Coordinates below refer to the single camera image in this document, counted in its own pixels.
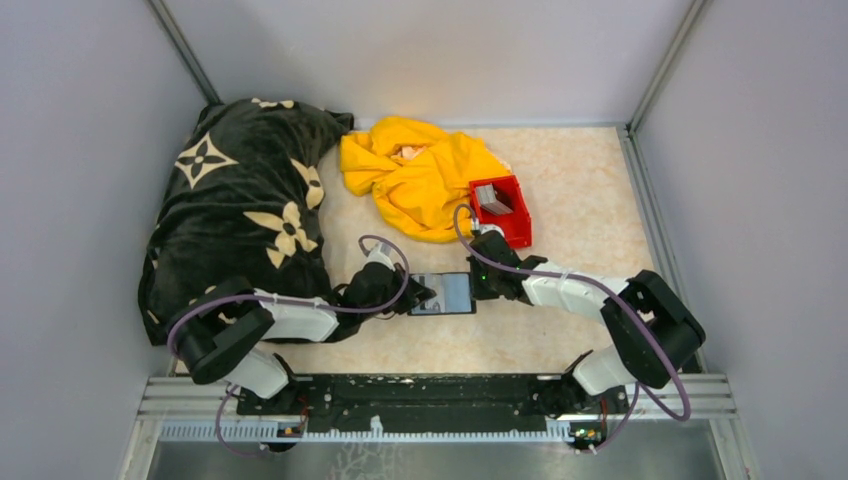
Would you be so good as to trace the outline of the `white patterned credit card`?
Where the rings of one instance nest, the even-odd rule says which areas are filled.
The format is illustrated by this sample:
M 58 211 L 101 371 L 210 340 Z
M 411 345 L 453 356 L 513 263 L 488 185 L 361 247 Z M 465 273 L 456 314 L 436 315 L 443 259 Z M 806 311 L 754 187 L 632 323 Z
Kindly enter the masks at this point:
M 445 301 L 444 295 L 442 293 L 435 293 L 431 298 L 423 301 L 416 307 L 414 307 L 409 314 L 410 315 L 441 315 L 444 313 Z

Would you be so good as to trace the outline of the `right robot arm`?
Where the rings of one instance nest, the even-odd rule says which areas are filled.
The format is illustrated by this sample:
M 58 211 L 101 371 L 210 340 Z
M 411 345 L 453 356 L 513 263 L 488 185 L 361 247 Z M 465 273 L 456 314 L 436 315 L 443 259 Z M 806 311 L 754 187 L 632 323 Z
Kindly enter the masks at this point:
M 558 308 L 606 327 L 611 346 L 582 355 L 566 370 L 563 398 L 576 412 L 590 411 L 612 388 L 665 387 L 706 340 L 694 315 L 654 271 L 617 278 L 567 269 L 542 256 L 520 258 L 495 231 L 465 246 L 483 298 Z

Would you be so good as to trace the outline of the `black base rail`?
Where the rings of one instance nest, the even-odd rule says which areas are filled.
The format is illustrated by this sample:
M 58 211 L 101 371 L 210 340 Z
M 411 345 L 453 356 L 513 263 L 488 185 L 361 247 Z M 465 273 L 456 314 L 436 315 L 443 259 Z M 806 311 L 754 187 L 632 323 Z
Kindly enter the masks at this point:
M 292 381 L 270 399 L 237 394 L 243 416 L 292 415 L 309 433 L 358 433 L 379 419 L 387 433 L 536 433 L 563 415 L 623 414 L 627 394 L 578 392 L 561 375 L 342 375 Z

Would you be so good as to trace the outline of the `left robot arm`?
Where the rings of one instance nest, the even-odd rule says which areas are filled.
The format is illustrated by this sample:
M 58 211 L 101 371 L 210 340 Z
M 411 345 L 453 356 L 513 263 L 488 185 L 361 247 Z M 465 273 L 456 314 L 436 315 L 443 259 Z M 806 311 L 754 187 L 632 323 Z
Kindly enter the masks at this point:
M 259 343 L 334 343 L 356 334 L 382 313 L 406 314 L 435 293 L 403 266 L 369 260 L 340 288 L 313 261 L 286 260 L 282 268 L 196 275 L 173 299 L 167 348 L 205 385 L 218 380 L 246 388 L 277 414 L 292 411 L 300 388 L 281 357 Z

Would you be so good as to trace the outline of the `yellow jacket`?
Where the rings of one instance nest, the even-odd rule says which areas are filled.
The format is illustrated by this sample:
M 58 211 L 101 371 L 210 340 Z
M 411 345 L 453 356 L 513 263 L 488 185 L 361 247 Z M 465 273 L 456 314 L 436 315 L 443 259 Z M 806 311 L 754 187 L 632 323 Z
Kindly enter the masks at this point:
M 450 243 L 471 234 L 470 183 L 512 174 L 483 140 L 433 124 L 391 116 L 367 132 L 342 137 L 340 171 L 346 188 L 369 195 L 390 227 L 427 243 Z

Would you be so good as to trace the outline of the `black floral blanket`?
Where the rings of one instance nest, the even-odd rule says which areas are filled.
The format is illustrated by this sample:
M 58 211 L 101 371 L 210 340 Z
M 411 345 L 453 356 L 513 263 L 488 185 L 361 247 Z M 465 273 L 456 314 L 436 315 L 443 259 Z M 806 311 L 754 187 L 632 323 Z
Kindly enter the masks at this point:
M 138 305 L 151 344 L 206 291 L 242 277 L 280 295 L 331 300 L 318 167 L 355 123 L 294 100 L 204 108 L 171 170 L 146 247 Z

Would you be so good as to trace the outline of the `red plastic bin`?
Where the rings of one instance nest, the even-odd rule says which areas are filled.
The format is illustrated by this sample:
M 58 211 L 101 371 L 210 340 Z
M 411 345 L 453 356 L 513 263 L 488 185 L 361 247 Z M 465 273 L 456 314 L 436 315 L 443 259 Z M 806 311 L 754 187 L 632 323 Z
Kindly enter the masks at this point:
M 501 232 L 514 249 L 532 245 L 532 217 L 514 175 L 472 181 L 469 192 L 479 230 Z

